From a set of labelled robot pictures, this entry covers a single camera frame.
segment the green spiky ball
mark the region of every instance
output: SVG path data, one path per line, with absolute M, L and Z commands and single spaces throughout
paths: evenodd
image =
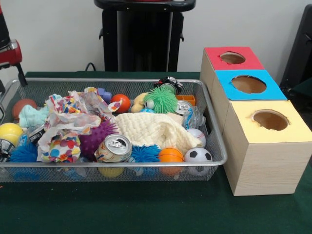
M 175 112 L 177 99 L 173 92 L 166 86 L 156 87 L 151 89 L 148 95 L 144 97 L 144 102 L 154 101 L 154 112 L 158 114 L 166 114 Z

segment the white wall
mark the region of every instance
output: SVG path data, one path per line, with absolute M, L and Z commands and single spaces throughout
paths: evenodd
M 304 7 L 310 0 L 197 0 L 184 13 L 179 71 L 200 71 L 205 46 L 250 46 L 280 81 Z M 20 42 L 26 71 L 103 70 L 98 40 L 101 9 L 93 0 L 2 0 L 11 38 Z M 16 68 L 0 71 L 7 82 Z

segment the can pull tab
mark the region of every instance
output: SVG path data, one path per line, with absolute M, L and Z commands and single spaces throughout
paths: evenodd
M 110 140 L 109 145 L 116 148 L 121 148 L 122 144 L 117 140 Z
M 188 110 L 190 107 L 188 105 L 179 105 L 179 110 L 181 111 L 186 111 Z

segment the cardboard box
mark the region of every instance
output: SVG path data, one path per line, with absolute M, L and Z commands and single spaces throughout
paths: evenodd
M 207 47 L 204 49 L 200 80 L 211 94 L 215 71 L 264 70 L 250 47 Z
M 231 101 L 223 138 L 233 194 L 292 194 L 312 154 L 312 132 L 290 101 Z
M 211 100 L 223 132 L 230 100 L 287 100 L 265 70 L 216 71 Z

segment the orange box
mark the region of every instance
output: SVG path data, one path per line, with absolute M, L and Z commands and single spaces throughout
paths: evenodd
M 191 103 L 192 106 L 196 106 L 196 100 L 193 95 L 176 95 L 176 99 L 179 101 L 187 101 Z

